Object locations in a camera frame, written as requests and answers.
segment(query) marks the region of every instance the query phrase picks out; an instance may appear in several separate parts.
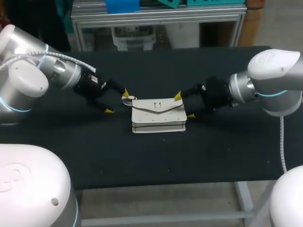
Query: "cable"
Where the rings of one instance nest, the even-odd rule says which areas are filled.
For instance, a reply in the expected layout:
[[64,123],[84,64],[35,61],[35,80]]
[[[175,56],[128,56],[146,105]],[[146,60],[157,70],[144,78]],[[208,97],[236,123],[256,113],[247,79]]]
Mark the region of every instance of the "cable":
[[280,156],[284,173],[287,172],[286,163],[284,159],[284,117],[280,117]]
[[43,52],[43,51],[37,51],[37,52],[30,52],[30,53],[26,53],[26,54],[21,54],[21,55],[18,55],[16,57],[12,57],[11,59],[7,60],[5,63],[3,63],[1,66],[0,66],[0,72],[2,70],[4,70],[6,67],[8,67],[9,65],[21,60],[21,59],[24,59],[24,58],[27,58],[29,56],[38,56],[38,55],[47,55],[47,56],[53,56],[53,57],[57,57],[57,58],[61,58],[61,59],[64,59],[64,60],[68,60],[68,61],[72,61],[78,65],[81,65],[81,66],[84,66],[86,68],[88,68],[90,71],[96,73],[96,69],[82,61],[79,61],[78,59],[75,59],[75,58],[72,58],[70,56],[67,56],[67,55],[64,55],[64,54],[61,54],[61,53],[54,53],[54,52]]
[[72,58],[70,56],[61,54],[61,53],[54,53],[54,52],[48,52],[48,51],[36,51],[36,52],[31,52],[31,53],[27,53],[27,55],[29,56],[37,56],[37,55],[47,55],[47,56],[53,56],[53,57],[57,57],[57,58],[61,58],[64,60],[68,60],[68,61],[72,61],[78,65],[82,65],[86,68],[88,68],[90,71],[92,72],[96,72],[96,69],[82,61],[79,61],[78,59]]

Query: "concrete floor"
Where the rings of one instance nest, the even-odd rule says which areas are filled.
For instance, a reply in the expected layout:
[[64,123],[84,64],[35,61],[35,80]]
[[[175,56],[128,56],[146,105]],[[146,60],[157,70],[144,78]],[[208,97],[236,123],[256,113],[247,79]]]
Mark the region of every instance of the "concrete floor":
[[[266,0],[265,14],[255,45],[303,51],[302,25],[302,0]],[[254,204],[267,184],[268,182],[249,182]],[[109,188],[84,190],[80,194],[82,194],[80,206],[82,218],[239,210],[239,202],[232,183]],[[241,220],[224,220],[143,226],[242,227],[244,225]]]

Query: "metal frame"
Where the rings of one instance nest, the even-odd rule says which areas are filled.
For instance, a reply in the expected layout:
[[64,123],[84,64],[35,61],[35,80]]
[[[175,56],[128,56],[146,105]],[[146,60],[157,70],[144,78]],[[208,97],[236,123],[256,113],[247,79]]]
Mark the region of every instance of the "metal frame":
[[107,14],[105,0],[75,0],[71,20],[79,51],[85,51],[83,28],[113,26],[165,25],[171,23],[206,23],[234,21],[235,26],[229,46],[236,46],[246,13],[244,4],[214,6],[141,7],[141,11]]
[[276,182],[271,181],[263,192],[260,203],[253,207],[250,191],[247,182],[235,182],[237,195],[242,211],[201,213],[201,214],[177,214],[177,215],[149,215],[139,217],[119,217],[119,218],[97,218],[82,220],[82,227],[101,227],[112,225],[131,225],[146,223],[167,223],[181,221],[202,221],[202,220],[222,220],[222,219],[244,219],[245,227],[264,226],[264,219],[269,215],[269,197]]

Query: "black table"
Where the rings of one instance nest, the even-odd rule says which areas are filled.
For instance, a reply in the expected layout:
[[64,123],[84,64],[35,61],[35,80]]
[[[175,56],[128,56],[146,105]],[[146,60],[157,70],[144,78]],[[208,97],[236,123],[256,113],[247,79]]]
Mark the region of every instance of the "black table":
[[[269,47],[205,48],[171,52],[70,53],[124,84],[141,99],[173,97],[180,89],[216,75],[245,70]],[[258,102],[222,108],[213,116],[189,119],[185,132],[133,134],[131,109],[109,92],[106,115],[71,91],[51,88],[26,121],[0,127],[1,143],[47,148],[66,164],[76,189],[171,183],[273,180],[282,173],[279,118]],[[187,109],[199,97],[185,102]],[[303,109],[285,118],[285,159],[303,164]]]

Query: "blue box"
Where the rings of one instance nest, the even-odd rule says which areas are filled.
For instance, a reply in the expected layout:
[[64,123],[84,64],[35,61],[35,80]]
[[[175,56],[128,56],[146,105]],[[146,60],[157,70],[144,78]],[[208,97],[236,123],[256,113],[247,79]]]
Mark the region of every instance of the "blue box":
[[181,0],[158,0],[159,2],[170,6],[172,8],[177,8]]
[[244,3],[245,0],[187,0],[188,6]]
[[141,10],[139,0],[106,0],[108,13],[129,13]]

